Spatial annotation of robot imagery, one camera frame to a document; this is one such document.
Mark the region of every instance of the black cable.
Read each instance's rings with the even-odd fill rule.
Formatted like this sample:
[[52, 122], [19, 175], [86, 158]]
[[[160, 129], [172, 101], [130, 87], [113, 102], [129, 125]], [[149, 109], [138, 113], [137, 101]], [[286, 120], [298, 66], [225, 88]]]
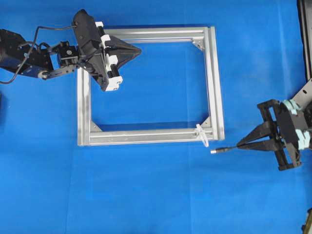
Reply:
[[67, 30], [67, 29], [71, 29], [76, 27], [75, 25], [73, 26], [67, 26], [67, 27], [63, 27], [63, 28], [51, 28], [51, 27], [43, 27], [43, 26], [38, 26], [35, 32], [35, 38], [34, 41], [31, 42], [31, 47], [27, 53], [27, 55], [25, 56], [25, 58], [23, 59], [23, 61], [21, 62], [21, 64], [19, 65], [19, 68], [16, 70], [15, 74], [13, 75], [13, 77], [9, 80], [9, 81], [0, 81], [0, 84], [10, 84], [12, 83], [16, 76], [18, 75], [18, 73], [20, 72], [22, 66], [26, 63], [27, 59], [29, 58], [30, 53], [32, 52], [35, 44], [36, 44], [36, 40], [37, 40], [37, 36], [38, 36], [38, 31], [39, 29], [46, 29], [46, 30], [55, 30], [55, 31], [61, 31], [61, 30]]
[[39, 44], [39, 46], [37, 46], [37, 50], [38, 50], [38, 53], [39, 53], [39, 54], [41, 54], [41, 47], [42, 47], [42, 46], [45, 46], [46, 48], [49, 48], [49, 47], [50, 47], [48, 43], [41, 42], [41, 43]]
[[27, 41], [27, 42], [25, 42], [25, 43], [23, 43], [23, 44], [19, 44], [19, 47], [26, 46], [26, 45], [28, 45], [28, 44], [33, 44], [33, 43], [34, 43], [33, 41]]
[[237, 146], [217, 148], [217, 149], [211, 150], [210, 153], [211, 154], [224, 153], [224, 152], [227, 152], [227, 151], [235, 149], [235, 148], [237, 148]]

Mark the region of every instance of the metal corner bracket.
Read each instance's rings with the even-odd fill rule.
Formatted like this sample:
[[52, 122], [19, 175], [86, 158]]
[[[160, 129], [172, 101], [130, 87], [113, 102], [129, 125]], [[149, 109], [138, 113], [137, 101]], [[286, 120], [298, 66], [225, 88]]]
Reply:
[[[204, 134], [206, 134], [207, 140], [224, 139], [222, 98], [214, 27], [106, 29], [105, 33], [127, 43], [191, 42], [203, 51], [209, 116], [200, 126]], [[202, 141], [196, 126], [185, 129], [104, 132], [91, 118], [91, 85], [88, 72], [79, 68], [77, 79], [79, 146]]]

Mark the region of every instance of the rectangular frame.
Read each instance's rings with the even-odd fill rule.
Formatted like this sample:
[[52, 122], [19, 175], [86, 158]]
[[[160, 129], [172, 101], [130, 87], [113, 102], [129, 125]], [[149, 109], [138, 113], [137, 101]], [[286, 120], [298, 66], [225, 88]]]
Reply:
[[88, 72], [78, 69], [78, 145], [141, 144], [224, 139], [224, 121], [214, 27], [106, 29], [106, 34], [127, 43], [192, 42], [203, 51], [209, 116], [198, 129], [102, 131], [91, 117], [91, 85]]

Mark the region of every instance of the blue surface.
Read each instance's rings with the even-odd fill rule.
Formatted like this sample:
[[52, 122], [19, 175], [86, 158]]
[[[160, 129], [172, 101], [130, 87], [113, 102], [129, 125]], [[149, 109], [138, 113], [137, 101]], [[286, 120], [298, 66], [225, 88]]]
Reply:
[[[256, 104], [291, 98], [305, 83], [294, 0], [5, 1], [1, 28], [33, 38], [36, 26], [67, 26], [85, 8], [107, 26], [214, 25], [226, 140], [261, 122]], [[72, 31], [40, 41], [75, 43]], [[93, 115], [103, 128], [202, 121], [207, 109], [200, 51], [192, 45], [140, 45], [121, 69], [124, 83], [102, 93]], [[11, 73], [1, 70], [1, 80]], [[76, 79], [19, 76], [0, 110], [0, 233], [300, 233], [312, 207], [310, 152], [279, 172], [270, 153], [210, 155], [201, 143], [80, 148]]]

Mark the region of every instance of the black cable connector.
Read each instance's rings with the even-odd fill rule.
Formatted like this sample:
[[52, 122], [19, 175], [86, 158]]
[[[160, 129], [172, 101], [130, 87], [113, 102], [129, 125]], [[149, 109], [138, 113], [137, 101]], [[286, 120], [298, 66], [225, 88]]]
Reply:
[[218, 153], [224, 153], [224, 152], [227, 152], [229, 150], [232, 150], [236, 148], [236, 146], [233, 146], [233, 147], [224, 147], [224, 148], [217, 148], [217, 149], [214, 149], [214, 150], [210, 150], [210, 153], [211, 154], [218, 154]]

